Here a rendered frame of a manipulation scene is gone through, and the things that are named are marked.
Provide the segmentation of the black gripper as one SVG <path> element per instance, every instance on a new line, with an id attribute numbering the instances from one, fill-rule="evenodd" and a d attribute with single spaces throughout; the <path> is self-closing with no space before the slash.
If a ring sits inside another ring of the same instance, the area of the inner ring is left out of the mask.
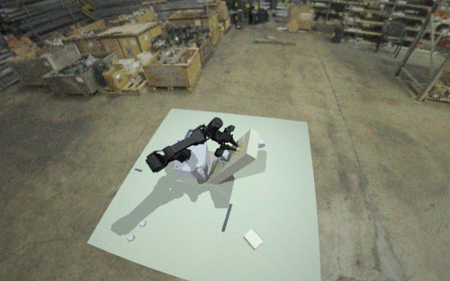
<path id="1" fill-rule="evenodd" d="M 230 126 L 228 126 L 227 128 L 230 129 L 231 132 L 233 132 L 235 126 L 230 125 Z M 216 136 L 219 136 L 219 135 L 220 135 L 220 134 L 219 134 L 219 131 L 220 131 L 220 130 L 218 130 L 218 131 L 215 133 L 215 135 L 213 136 L 213 138 L 212 138 L 212 141 L 215 141 L 215 142 L 217 142 L 218 144 L 220 144 L 220 143 L 217 141 Z M 236 142 L 234 141 L 234 139 L 233 139 L 233 134 L 231 134 L 231 135 L 232 135 L 232 138 L 230 139 L 230 143 L 233 144 L 233 145 L 236 146 L 236 147 L 239 147 L 239 146 L 237 145 L 237 143 L 236 143 Z M 220 144 L 220 147 L 216 149 L 214 155 L 215 155 L 217 158 L 219 158 L 219 157 L 221 157 L 221 156 L 223 155 L 224 150 L 232 150 L 232 151 L 236 151 L 236 149 L 235 149 L 235 148 L 232 148 L 231 146 L 229 146 L 229 144 L 223 143 L 223 144 Z"/>

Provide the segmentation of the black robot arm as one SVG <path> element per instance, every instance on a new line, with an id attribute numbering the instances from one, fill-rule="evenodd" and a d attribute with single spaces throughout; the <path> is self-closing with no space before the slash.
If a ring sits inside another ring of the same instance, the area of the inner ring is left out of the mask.
<path id="1" fill-rule="evenodd" d="M 218 117 L 213 118 L 207 126 L 205 124 L 198 126 L 193 130 L 189 137 L 162 149 L 161 151 L 163 151 L 165 155 L 158 154 L 157 152 L 159 151 L 154 151 L 147 155 L 147 159 L 145 161 L 148 163 L 148 167 L 153 173 L 158 173 L 160 170 L 168 166 L 168 162 L 177 160 L 178 162 L 183 163 L 189 160 L 191 157 L 191 151 L 186 148 L 189 148 L 192 145 L 197 146 L 199 144 L 204 144 L 208 139 L 212 139 L 215 133 L 222 126 L 223 121 Z M 220 144 L 229 143 L 232 138 L 230 133 L 231 130 L 228 128 L 225 128 L 223 132 L 219 131 L 220 135 L 216 136 L 217 141 Z"/>

